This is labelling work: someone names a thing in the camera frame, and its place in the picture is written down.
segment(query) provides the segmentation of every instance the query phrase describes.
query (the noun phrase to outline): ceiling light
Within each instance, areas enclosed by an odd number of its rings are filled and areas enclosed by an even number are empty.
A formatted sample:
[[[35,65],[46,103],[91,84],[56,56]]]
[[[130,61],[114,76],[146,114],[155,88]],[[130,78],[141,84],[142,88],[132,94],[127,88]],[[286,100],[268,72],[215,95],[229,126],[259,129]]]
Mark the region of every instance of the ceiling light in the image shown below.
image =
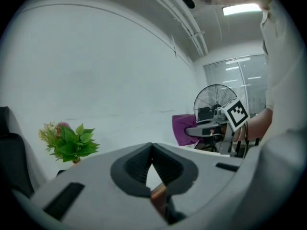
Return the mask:
[[[239,67],[231,67],[231,68],[226,68],[225,70],[226,71],[229,71],[229,70],[233,70],[233,69],[238,69]]]
[[[235,82],[235,81],[238,81],[238,79],[236,79],[236,80],[224,81],[223,83],[226,83],[226,82]]]
[[[260,78],[262,78],[262,77],[253,77],[253,78],[248,78],[248,80],[250,80],[250,79],[260,79]]]
[[[249,4],[241,4],[235,6],[229,6],[222,8],[224,15],[230,15],[235,13],[242,13],[242,12],[254,12],[254,11],[261,11],[259,5],[255,3]]]
[[[247,61],[247,60],[250,60],[250,57],[248,57],[248,58],[243,58],[243,59],[235,59],[235,60],[231,60],[231,61],[226,62],[226,65],[228,65],[228,64],[232,64],[232,63],[241,62],[241,61]]]

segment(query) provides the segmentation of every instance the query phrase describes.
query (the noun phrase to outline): human arm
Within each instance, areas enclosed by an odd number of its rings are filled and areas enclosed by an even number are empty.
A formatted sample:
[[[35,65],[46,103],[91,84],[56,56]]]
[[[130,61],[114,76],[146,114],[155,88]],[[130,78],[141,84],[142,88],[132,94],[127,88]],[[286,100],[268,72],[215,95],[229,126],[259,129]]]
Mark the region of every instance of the human arm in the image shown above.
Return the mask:
[[[272,122],[273,112],[269,108],[265,108],[257,116],[252,117],[248,120],[248,140],[255,140],[261,138],[267,132]],[[234,141],[241,141],[245,139],[245,131],[242,129],[236,131],[234,135]]]

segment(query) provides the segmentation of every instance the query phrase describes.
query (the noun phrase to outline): potted plant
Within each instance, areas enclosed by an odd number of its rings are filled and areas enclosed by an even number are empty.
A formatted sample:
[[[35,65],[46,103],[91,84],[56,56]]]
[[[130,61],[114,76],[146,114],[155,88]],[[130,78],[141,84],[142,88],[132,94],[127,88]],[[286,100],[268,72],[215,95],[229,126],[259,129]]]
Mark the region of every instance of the potted plant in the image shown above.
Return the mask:
[[[45,124],[38,135],[47,143],[47,150],[53,152],[50,155],[54,155],[57,160],[78,163],[81,160],[80,157],[97,152],[99,144],[94,143],[92,139],[93,131],[94,129],[83,128],[81,124],[74,132],[66,122],[58,124],[51,122]]]

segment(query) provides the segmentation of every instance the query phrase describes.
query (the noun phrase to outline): electric fan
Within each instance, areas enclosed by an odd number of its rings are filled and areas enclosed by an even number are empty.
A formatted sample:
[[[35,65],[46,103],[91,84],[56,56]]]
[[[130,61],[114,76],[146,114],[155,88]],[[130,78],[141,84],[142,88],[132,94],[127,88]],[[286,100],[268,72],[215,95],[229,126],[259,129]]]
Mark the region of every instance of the electric fan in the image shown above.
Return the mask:
[[[197,121],[213,118],[216,108],[236,98],[236,93],[222,84],[213,84],[204,88],[194,102],[194,114]]]

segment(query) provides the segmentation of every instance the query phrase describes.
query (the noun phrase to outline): pipe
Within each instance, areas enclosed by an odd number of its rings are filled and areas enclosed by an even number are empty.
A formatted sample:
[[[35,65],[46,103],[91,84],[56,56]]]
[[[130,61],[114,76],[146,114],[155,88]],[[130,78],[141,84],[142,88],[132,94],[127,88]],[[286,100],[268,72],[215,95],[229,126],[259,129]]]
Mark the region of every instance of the pipe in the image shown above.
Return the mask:
[[[201,31],[200,27],[198,26],[196,20],[194,19],[192,13],[190,12],[190,10],[187,8],[187,6],[185,5],[185,3],[182,0],[175,0],[178,5],[180,6],[180,8],[184,11],[184,13],[187,15],[187,17],[189,18],[189,20],[191,21],[191,23],[193,24],[193,26],[196,29],[196,32],[199,33]],[[203,35],[200,35],[200,39],[201,42],[203,44],[203,47],[205,49],[206,54],[208,54],[208,48],[207,48],[207,44],[205,42],[205,39],[203,37]]]
[[[183,29],[187,32],[189,36],[193,35],[193,29],[189,25],[188,21],[184,18],[182,13],[172,4],[169,0],[156,0],[158,3],[160,3],[164,8],[166,8],[172,15],[173,17],[181,24]],[[202,48],[198,42],[198,40],[195,38],[192,39],[199,55],[202,57],[204,56]]]
[[[220,20],[219,20],[219,17],[218,17],[218,15],[217,15],[216,9],[214,9],[214,13],[215,13],[215,17],[216,17],[216,20],[217,20],[217,24],[218,24],[218,26],[219,26],[221,41],[223,41],[221,24],[220,24]]]

